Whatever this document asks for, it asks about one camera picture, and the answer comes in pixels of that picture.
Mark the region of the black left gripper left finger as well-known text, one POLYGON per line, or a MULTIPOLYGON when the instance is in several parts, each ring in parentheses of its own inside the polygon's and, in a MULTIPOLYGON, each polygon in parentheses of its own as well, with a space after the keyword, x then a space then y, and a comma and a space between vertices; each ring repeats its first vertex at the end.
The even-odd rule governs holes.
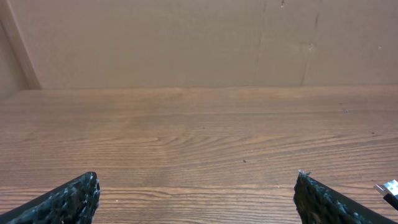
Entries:
POLYGON ((100 200, 95 172, 71 181, 1 215, 1 223, 91 224, 100 200))

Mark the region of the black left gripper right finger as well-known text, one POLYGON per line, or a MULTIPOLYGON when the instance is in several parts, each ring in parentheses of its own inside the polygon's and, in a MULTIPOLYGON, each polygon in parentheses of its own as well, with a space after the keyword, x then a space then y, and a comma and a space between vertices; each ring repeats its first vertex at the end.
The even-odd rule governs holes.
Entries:
POLYGON ((397 224, 299 171, 294 204, 305 224, 397 224))

